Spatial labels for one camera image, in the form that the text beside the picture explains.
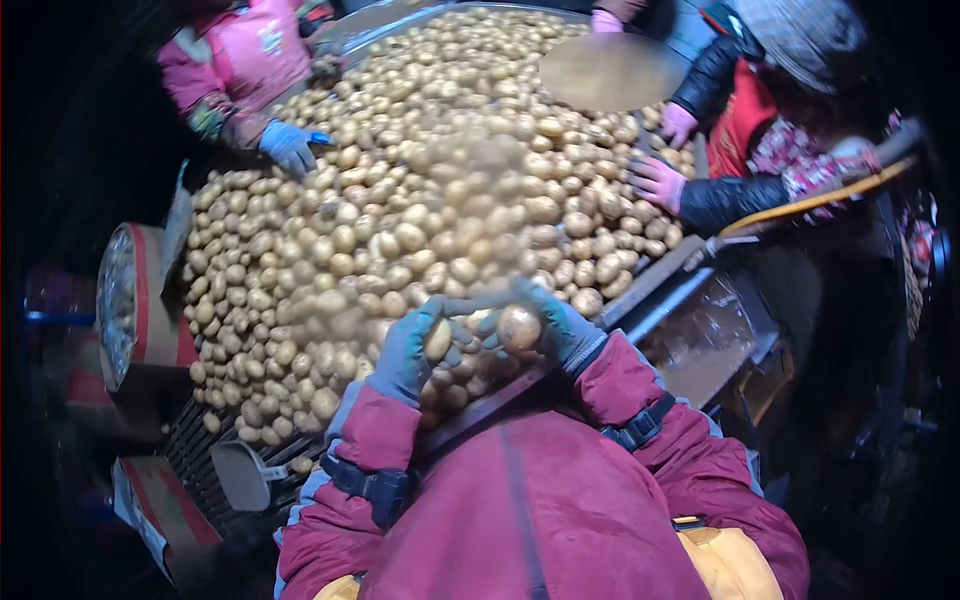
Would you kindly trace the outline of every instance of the red apron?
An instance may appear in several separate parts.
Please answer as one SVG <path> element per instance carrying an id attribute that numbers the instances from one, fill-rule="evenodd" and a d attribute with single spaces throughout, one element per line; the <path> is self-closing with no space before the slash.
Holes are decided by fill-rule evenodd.
<path id="1" fill-rule="evenodd" d="M 750 142 L 761 125 L 777 116 L 773 96 L 743 58 L 733 72 L 733 94 L 707 142 L 710 177 L 748 177 Z"/>

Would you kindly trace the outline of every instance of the maroon jacket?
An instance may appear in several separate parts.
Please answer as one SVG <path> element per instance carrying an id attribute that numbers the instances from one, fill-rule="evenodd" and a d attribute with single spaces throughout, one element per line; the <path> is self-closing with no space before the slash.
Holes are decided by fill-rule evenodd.
<path id="1" fill-rule="evenodd" d="M 656 378 L 615 332 L 576 386 L 600 422 L 622 425 L 662 395 Z M 361 468 L 406 468 L 420 412 L 356 389 L 345 397 L 353 404 L 335 455 Z M 347 498 L 317 470 L 275 535 L 276 595 L 312 600 L 327 583 L 367 571 L 360 597 L 378 600 L 707 599 L 670 522 L 704 516 L 756 543 L 785 599 L 806 598 L 796 527 L 750 490 L 743 444 L 708 430 L 703 413 L 678 402 L 631 455 L 555 412 L 501 423 L 443 458 L 386 535 L 366 500 Z"/>

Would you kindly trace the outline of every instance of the yellow hose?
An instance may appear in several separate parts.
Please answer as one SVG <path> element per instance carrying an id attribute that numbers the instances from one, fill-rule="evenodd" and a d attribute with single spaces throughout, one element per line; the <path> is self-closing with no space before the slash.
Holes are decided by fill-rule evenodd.
<path id="1" fill-rule="evenodd" d="M 882 183 L 893 179 L 900 173 L 903 173 L 913 166 L 915 161 L 916 159 L 914 157 L 909 156 L 899 162 L 895 162 L 876 175 L 871 175 L 860 181 L 851 183 L 847 187 L 842 187 L 838 190 L 827 192 L 826 194 L 821 194 L 820 196 L 814 196 L 813 198 L 807 198 L 806 200 L 801 200 L 796 203 L 784 204 L 783 206 L 777 206 L 776 208 L 755 212 L 752 215 L 748 215 L 740 219 L 733 225 L 726 226 L 722 231 L 720 231 L 720 236 L 723 237 L 729 233 L 732 233 L 736 229 L 744 228 L 754 223 L 771 221 L 773 219 L 779 219 L 781 217 L 807 212 L 808 210 L 812 210 L 817 206 L 823 206 L 824 204 L 830 204 L 838 200 L 846 200 L 853 194 L 862 194 L 867 190 L 871 190 Z"/>

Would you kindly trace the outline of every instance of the worker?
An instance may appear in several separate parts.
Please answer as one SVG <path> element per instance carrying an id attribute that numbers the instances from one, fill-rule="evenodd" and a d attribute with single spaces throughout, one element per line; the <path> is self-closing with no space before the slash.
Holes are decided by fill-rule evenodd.
<path id="1" fill-rule="evenodd" d="M 325 84 L 339 77 L 339 48 L 324 37 L 333 17 L 326 0 L 185 4 L 190 24 L 157 62 L 190 129 L 205 142 L 267 155 L 298 178 L 316 168 L 311 133 L 263 109 L 309 76 Z"/>
<path id="2" fill-rule="evenodd" d="M 648 0 L 597 0 L 590 17 L 595 34 L 623 32 L 624 23 L 630 23 L 649 9 Z"/>
<path id="3" fill-rule="evenodd" d="M 540 317 L 536 348 L 589 424 L 553 411 L 501 422 L 412 490 L 424 337 L 477 306 L 432 297 L 347 387 L 329 450 L 275 533 L 276 597 L 345 600 L 359 586 L 389 600 L 806 598 L 804 541 L 763 499 L 743 444 L 665 392 L 623 332 L 607 335 L 528 280 L 510 291 Z"/>
<path id="4" fill-rule="evenodd" d="M 663 137 L 681 149 L 726 104 L 708 137 L 710 179 L 687 180 L 652 157 L 631 165 L 641 199 L 709 235 L 850 170 L 876 168 L 854 100 L 873 53 L 847 0 L 735 0 L 731 24 L 733 34 L 693 62 L 661 114 Z M 842 207 L 805 218 L 828 219 Z"/>

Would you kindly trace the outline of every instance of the hand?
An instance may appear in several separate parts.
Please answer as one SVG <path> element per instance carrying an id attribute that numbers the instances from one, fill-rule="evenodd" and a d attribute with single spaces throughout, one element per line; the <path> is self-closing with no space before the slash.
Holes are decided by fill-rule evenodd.
<path id="1" fill-rule="evenodd" d="M 309 132 L 273 120 L 260 137 L 260 152 L 270 155 L 276 164 L 302 180 L 307 171 L 317 168 L 317 159 L 310 152 L 308 141 Z"/>
<path id="2" fill-rule="evenodd" d="M 672 102 L 668 102 L 663 107 L 660 120 L 663 123 L 660 132 L 664 139 L 673 138 L 670 140 L 670 148 L 674 150 L 680 150 L 686 140 L 690 139 L 693 131 L 700 125 L 697 123 L 697 119 L 685 108 Z"/>
<path id="3" fill-rule="evenodd" d="M 599 327 L 587 321 L 583 315 L 566 302 L 553 297 L 536 283 L 522 277 L 510 281 L 510 294 L 498 294 L 496 308 L 507 304 L 521 303 L 540 315 L 543 333 L 536 350 L 563 366 L 564 371 L 573 374 L 590 354 L 607 338 Z M 496 321 L 501 310 L 493 311 L 480 323 L 480 337 L 484 348 L 493 349 L 500 345 L 496 339 Z"/>
<path id="4" fill-rule="evenodd" d="M 595 34 L 622 34 L 623 23 L 607 11 L 593 11 L 591 27 Z"/>
<path id="5" fill-rule="evenodd" d="M 320 41 L 314 45 L 313 59 L 310 61 L 314 84 L 330 89 L 340 81 L 344 72 L 341 55 L 342 48 L 335 41 Z"/>
<path id="6" fill-rule="evenodd" d="M 407 314 L 390 327 L 380 350 L 376 369 L 365 383 L 384 396 L 420 408 L 420 391 L 430 378 L 433 365 L 423 355 L 423 339 L 433 325 L 444 317 L 446 297 L 433 296 L 417 310 Z M 455 340 L 468 344 L 473 336 L 459 326 L 452 327 Z M 463 356 L 451 345 L 443 362 L 456 367 Z"/>
<path id="7" fill-rule="evenodd" d="M 680 195 L 686 184 L 683 174 L 650 156 L 631 162 L 628 168 L 636 173 L 630 176 L 630 183 L 642 200 L 656 204 L 675 217 L 680 214 Z"/>

